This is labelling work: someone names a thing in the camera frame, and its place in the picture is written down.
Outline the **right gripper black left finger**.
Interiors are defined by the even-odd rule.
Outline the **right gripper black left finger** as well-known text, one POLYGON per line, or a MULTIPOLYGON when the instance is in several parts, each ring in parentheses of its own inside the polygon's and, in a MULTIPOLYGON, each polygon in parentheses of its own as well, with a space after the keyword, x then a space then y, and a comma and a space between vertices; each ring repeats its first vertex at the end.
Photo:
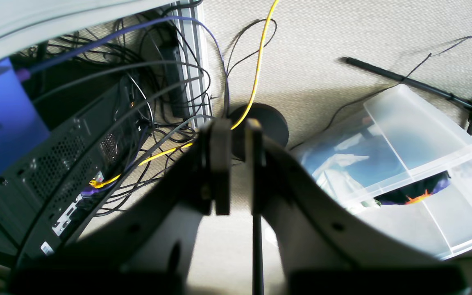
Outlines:
POLYGON ((199 134, 200 197, 206 214, 230 215, 231 122, 213 120, 199 134))

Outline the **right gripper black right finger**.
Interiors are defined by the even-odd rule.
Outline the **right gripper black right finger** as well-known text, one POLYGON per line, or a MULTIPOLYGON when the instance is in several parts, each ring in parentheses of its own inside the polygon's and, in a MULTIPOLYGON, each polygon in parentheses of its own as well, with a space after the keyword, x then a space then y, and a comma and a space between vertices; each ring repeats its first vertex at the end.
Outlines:
POLYGON ((266 164, 263 130, 257 119, 247 119, 245 126, 245 160, 249 167, 252 205, 251 214, 261 213, 261 172, 266 164))

